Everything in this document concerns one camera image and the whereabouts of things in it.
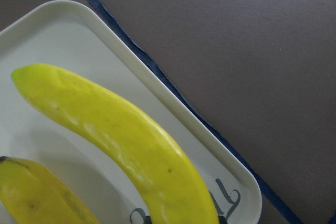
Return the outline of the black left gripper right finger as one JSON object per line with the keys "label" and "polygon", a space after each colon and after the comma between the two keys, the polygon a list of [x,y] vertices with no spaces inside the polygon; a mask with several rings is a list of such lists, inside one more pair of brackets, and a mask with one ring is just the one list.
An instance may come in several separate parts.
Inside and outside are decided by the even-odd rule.
{"label": "black left gripper right finger", "polygon": [[220,224],[226,224],[226,219],[224,216],[218,216],[218,219]]}

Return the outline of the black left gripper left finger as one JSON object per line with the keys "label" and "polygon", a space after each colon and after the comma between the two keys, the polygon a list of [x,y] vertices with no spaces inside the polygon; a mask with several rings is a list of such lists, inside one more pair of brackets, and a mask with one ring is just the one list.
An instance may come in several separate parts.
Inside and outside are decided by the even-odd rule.
{"label": "black left gripper left finger", "polygon": [[143,224],[152,224],[151,217],[150,216],[144,216],[143,217]]}

